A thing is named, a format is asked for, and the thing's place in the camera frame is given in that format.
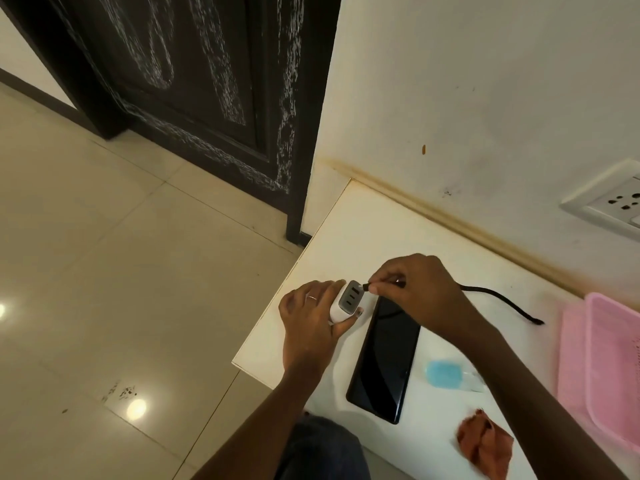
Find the black smartphone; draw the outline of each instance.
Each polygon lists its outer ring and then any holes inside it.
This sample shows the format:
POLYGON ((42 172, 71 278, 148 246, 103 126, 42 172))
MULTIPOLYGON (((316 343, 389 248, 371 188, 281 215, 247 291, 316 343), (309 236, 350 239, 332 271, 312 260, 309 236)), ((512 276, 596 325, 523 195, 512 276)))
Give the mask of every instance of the black smartphone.
POLYGON ((398 424, 420 325, 380 297, 347 391, 347 401, 398 424))

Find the hand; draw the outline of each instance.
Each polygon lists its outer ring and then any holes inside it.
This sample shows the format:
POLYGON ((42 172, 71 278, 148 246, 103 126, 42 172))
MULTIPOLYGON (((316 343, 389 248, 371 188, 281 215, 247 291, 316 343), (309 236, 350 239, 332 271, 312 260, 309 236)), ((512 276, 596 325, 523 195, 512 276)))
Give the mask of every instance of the hand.
POLYGON ((285 371, 292 365, 305 362, 322 373, 331 362, 338 339, 352 327, 362 314, 362 308, 347 320, 331 325, 329 309, 345 281, 313 281, 282 297, 278 309, 284 323, 282 364, 285 371))
POLYGON ((369 282, 371 293, 394 301, 420 325, 455 346, 492 328, 436 256, 389 259, 369 282), (392 284, 398 280, 406 282, 404 288, 392 284))

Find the brown cloth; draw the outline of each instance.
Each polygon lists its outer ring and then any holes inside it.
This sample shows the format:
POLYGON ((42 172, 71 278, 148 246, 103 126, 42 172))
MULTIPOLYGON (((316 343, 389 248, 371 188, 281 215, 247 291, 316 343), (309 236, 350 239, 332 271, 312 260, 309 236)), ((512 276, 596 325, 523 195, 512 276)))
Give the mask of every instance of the brown cloth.
POLYGON ((505 480, 513 437, 489 419, 482 409, 466 418, 456 434, 462 454, 491 480, 505 480))

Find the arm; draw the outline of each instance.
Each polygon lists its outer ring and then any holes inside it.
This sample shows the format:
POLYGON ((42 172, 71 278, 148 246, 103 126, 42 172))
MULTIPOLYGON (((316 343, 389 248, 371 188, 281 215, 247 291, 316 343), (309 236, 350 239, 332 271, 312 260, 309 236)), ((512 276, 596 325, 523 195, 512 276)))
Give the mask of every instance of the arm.
POLYGON ((282 298, 284 376, 193 480, 274 478, 291 430, 331 362, 338 339, 362 313, 329 325, 329 309, 343 284, 311 282, 282 298))
POLYGON ((434 256, 387 261, 369 291, 460 349, 484 378, 539 478, 626 479, 478 313, 434 256), (403 288, 389 281, 401 279, 403 288))

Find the door panel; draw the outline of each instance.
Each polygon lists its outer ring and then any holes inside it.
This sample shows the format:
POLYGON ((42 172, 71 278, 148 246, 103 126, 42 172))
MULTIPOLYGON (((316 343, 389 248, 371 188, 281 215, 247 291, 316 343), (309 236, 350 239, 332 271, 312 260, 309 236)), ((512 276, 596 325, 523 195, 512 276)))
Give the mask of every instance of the door panel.
POLYGON ((283 210, 293 1, 57 0, 139 132, 283 210))

